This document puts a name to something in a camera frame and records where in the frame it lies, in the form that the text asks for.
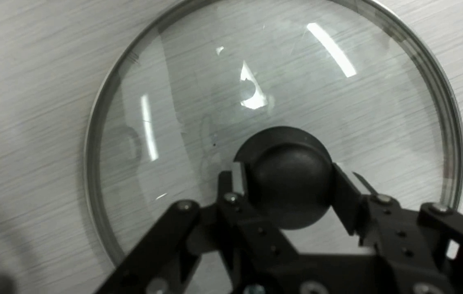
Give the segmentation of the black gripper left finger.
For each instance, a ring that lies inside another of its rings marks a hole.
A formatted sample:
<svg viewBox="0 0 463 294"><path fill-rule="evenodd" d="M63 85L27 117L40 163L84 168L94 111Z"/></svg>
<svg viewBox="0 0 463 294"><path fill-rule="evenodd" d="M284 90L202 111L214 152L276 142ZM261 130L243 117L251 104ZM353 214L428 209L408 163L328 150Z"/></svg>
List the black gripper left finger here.
<svg viewBox="0 0 463 294"><path fill-rule="evenodd" d="M317 196L315 163L237 163L219 173L212 204L170 204L94 294L184 294L207 253L220 256L232 294L302 294L314 263L282 230L312 223Z"/></svg>

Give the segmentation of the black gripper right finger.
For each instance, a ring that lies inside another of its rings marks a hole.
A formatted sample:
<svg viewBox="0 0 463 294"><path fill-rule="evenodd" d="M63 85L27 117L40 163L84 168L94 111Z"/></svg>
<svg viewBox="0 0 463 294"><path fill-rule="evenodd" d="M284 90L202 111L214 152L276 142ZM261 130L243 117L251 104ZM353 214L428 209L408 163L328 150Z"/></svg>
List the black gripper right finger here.
<svg viewBox="0 0 463 294"><path fill-rule="evenodd" d="M439 202L410 210L364 178L328 163L317 173L325 202L364 254L323 254L328 294L463 294L463 214Z"/></svg>

